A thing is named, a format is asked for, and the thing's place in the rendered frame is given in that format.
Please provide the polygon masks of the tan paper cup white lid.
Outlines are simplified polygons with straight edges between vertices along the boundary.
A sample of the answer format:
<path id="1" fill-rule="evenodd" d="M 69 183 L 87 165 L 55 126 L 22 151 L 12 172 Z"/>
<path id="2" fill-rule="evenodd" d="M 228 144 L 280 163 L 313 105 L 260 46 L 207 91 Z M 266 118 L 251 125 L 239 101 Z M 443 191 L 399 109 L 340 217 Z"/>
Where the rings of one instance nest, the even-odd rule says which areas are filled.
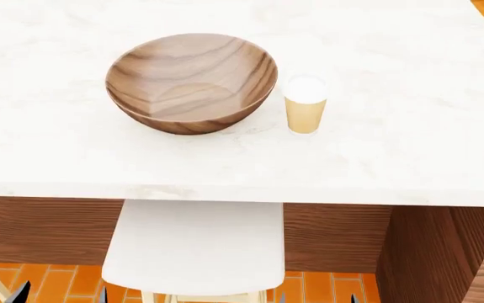
<path id="1" fill-rule="evenodd" d="M 327 83 L 318 75 L 297 73 L 282 87 L 289 129 L 298 134 L 314 133 L 327 103 Z"/>

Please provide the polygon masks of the brown wooden bowl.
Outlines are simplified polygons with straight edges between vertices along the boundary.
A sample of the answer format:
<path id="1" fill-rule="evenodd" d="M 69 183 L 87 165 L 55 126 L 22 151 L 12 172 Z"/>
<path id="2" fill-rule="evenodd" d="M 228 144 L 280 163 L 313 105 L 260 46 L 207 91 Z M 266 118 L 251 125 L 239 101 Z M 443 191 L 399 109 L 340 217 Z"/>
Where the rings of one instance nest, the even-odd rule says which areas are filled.
<path id="1" fill-rule="evenodd" d="M 274 58 L 239 37 L 169 35 L 134 47 L 105 77 L 120 110 L 149 128 L 182 136 L 224 130 L 257 110 L 278 80 Z"/>

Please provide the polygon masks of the dark wood island base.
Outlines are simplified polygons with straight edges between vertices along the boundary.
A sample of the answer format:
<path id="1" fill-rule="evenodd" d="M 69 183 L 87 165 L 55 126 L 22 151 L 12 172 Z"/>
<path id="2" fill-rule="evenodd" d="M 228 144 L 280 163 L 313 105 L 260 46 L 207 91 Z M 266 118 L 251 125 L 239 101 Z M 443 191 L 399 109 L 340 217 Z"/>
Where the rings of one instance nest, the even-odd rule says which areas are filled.
<path id="1" fill-rule="evenodd" d="M 0 197 L 0 262 L 99 265 L 118 199 Z M 286 268 L 374 273 L 381 303 L 484 303 L 484 207 L 285 205 Z"/>

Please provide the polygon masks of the white seat stool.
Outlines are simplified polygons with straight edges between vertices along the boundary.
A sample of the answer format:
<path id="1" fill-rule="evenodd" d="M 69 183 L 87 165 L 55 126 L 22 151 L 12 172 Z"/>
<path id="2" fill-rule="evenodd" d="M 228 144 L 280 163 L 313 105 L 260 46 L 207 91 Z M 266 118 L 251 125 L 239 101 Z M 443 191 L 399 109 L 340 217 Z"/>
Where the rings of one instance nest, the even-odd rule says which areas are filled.
<path id="1" fill-rule="evenodd" d="M 285 279 L 284 207 L 128 199 L 102 277 L 142 303 L 267 303 Z"/>

